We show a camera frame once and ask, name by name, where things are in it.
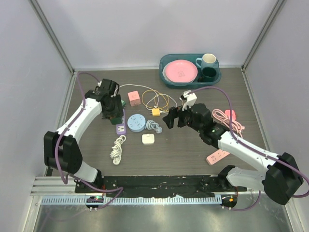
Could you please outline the pink plate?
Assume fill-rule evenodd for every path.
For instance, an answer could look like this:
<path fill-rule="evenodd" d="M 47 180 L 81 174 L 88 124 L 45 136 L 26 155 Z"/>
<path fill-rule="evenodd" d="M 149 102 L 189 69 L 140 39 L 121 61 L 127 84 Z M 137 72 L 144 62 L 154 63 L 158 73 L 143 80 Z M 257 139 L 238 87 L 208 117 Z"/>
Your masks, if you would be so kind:
<path fill-rule="evenodd" d="M 197 67 L 194 63 L 179 59 L 168 63 L 163 73 L 165 77 L 174 83 L 191 83 L 198 74 Z"/>

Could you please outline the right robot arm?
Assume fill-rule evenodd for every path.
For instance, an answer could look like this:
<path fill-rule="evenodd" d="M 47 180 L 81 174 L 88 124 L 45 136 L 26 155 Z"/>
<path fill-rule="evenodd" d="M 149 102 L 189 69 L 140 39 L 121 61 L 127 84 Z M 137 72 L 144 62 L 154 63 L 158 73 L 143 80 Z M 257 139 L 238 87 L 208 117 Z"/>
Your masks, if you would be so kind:
<path fill-rule="evenodd" d="M 172 129 L 175 119 L 178 119 L 179 128 L 192 128 L 204 143 L 231 153 L 255 168 L 252 171 L 226 166 L 218 178 L 218 185 L 224 191 L 246 187 L 262 191 L 274 202 L 285 205 L 304 182 L 292 155 L 269 152 L 236 136 L 226 126 L 215 122 L 202 103 L 188 109 L 171 107 L 163 121 Z"/>

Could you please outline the white square charger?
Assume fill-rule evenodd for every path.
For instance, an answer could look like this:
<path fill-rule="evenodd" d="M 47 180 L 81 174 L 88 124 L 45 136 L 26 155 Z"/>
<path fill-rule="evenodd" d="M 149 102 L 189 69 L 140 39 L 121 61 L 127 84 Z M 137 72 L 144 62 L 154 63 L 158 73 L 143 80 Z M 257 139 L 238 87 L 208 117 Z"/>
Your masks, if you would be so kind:
<path fill-rule="evenodd" d="M 143 145 L 152 145 L 155 143 L 155 135 L 154 134 L 143 134 L 141 137 Z"/>

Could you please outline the teal plastic bin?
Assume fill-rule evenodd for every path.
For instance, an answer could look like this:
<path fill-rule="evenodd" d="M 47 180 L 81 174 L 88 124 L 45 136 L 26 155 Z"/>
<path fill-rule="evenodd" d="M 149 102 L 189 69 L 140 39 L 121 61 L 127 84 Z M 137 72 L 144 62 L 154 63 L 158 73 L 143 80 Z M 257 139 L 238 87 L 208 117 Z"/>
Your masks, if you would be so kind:
<path fill-rule="evenodd" d="M 159 76 L 174 89 L 197 89 L 217 84 L 222 77 L 214 54 L 168 54 L 159 62 Z"/>

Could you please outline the round blue power strip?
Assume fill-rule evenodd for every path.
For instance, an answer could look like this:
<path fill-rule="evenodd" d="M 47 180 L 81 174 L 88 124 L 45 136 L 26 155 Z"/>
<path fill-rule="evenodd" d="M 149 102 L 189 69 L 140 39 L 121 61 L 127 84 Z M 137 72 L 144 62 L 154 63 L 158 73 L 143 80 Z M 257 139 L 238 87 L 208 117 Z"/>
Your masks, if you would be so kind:
<path fill-rule="evenodd" d="M 141 132 L 145 129 L 146 119 L 141 114 L 134 114 L 127 120 L 127 126 L 132 132 Z"/>

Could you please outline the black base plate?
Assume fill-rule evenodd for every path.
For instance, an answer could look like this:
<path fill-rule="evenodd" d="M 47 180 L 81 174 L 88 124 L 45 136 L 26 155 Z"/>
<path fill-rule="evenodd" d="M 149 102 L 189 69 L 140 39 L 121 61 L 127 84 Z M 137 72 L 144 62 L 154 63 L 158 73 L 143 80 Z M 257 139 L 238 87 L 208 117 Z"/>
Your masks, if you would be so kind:
<path fill-rule="evenodd" d="M 123 188 L 120 198 L 213 197 L 216 192 L 245 192 L 221 177 L 211 175 L 105 176 L 92 185 L 98 189 Z"/>

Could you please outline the dark green cube socket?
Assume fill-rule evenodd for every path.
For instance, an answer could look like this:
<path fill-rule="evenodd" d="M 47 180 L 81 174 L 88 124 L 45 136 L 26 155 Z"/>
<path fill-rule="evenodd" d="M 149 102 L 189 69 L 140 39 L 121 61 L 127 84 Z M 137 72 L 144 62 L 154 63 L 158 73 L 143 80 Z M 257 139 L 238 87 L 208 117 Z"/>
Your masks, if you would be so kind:
<path fill-rule="evenodd" d="M 118 125 L 118 124 L 122 124 L 123 123 L 124 117 L 123 116 L 110 117 L 109 120 L 110 120 L 112 125 Z"/>

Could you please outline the pink power strip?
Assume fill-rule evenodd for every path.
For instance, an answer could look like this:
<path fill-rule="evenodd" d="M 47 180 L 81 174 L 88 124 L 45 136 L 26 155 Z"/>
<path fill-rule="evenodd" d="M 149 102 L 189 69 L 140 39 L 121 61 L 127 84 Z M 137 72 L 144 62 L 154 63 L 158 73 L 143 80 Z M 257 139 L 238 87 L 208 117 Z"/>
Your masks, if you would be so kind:
<path fill-rule="evenodd" d="M 228 156 L 230 153 L 221 149 L 218 149 L 214 153 L 210 154 L 209 156 L 206 157 L 206 162 L 209 165 L 214 165 L 226 156 Z"/>

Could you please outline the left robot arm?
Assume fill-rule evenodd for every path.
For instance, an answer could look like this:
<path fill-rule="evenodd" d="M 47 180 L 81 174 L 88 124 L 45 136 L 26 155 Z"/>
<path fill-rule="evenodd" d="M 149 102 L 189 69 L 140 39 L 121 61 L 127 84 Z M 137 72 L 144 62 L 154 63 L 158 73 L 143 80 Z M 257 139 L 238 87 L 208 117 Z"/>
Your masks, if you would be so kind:
<path fill-rule="evenodd" d="M 93 193 L 102 189 L 101 172 L 83 160 L 79 141 L 97 116 L 113 125 L 122 123 L 124 110 L 119 87 L 115 81 L 103 79 L 96 89 L 86 92 L 79 108 L 63 126 L 55 132 L 48 131 L 43 138 L 45 165 L 86 181 L 86 187 Z"/>

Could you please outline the green charger plug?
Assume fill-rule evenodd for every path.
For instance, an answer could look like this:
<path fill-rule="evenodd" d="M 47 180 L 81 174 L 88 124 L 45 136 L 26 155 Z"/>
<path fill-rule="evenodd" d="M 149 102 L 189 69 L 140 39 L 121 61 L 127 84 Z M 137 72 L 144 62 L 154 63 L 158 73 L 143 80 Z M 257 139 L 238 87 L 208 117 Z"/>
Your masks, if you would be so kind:
<path fill-rule="evenodd" d="M 126 102 L 124 100 L 121 100 L 122 103 L 122 107 L 125 108 L 126 107 Z"/>

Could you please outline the light blue mug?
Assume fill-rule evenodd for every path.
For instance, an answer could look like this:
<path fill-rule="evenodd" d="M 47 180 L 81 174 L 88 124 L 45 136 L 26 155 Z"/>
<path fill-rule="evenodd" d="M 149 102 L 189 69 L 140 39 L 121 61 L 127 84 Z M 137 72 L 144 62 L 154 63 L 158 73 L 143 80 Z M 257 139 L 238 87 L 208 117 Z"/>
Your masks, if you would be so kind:
<path fill-rule="evenodd" d="M 214 54 L 204 54 L 201 58 L 196 58 L 195 64 L 203 70 L 204 68 L 214 68 L 217 58 Z"/>

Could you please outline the yellow charger plug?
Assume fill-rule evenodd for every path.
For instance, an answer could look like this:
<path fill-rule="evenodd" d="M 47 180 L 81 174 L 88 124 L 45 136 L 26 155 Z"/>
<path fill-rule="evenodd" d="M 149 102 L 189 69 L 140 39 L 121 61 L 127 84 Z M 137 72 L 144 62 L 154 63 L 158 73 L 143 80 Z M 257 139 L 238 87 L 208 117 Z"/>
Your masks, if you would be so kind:
<path fill-rule="evenodd" d="M 153 109 L 151 109 L 150 114 L 151 114 L 153 117 L 160 116 L 161 110 L 160 110 L 159 108 L 153 108 Z"/>

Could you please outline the pink cube socket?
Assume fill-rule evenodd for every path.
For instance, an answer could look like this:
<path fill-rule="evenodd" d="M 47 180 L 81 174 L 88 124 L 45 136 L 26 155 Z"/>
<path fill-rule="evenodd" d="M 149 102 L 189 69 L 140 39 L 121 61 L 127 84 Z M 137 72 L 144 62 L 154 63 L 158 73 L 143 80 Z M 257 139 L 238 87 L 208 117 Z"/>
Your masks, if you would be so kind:
<path fill-rule="evenodd" d="M 140 105 L 140 95 L 138 91 L 132 91 L 128 93 L 128 99 L 130 102 L 130 106 Z"/>

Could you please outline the purple power strip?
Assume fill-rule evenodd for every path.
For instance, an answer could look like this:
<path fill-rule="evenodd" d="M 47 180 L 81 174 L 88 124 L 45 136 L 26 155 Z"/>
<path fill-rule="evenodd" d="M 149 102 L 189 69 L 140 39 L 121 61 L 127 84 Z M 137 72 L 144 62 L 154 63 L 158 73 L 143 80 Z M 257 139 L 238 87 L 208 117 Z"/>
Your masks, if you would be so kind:
<path fill-rule="evenodd" d="M 126 118 L 125 118 L 125 110 L 123 110 L 123 117 L 122 117 L 122 122 L 120 124 L 116 125 L 116 134 L 121 136 L 121 135 L 126 135 Z"/>

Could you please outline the dark green mug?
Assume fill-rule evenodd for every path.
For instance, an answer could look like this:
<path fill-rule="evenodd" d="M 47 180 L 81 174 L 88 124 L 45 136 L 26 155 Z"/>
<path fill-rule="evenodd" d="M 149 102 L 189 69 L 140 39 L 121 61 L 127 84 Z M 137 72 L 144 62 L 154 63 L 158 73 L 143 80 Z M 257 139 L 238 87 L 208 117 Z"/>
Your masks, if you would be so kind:
<path fill-rule="evenodd" d="M 202 82 L 212 82 L 216 78 L 217 71 L 212 67 L 205 67 L 201 70 L 201 74 Z"/>

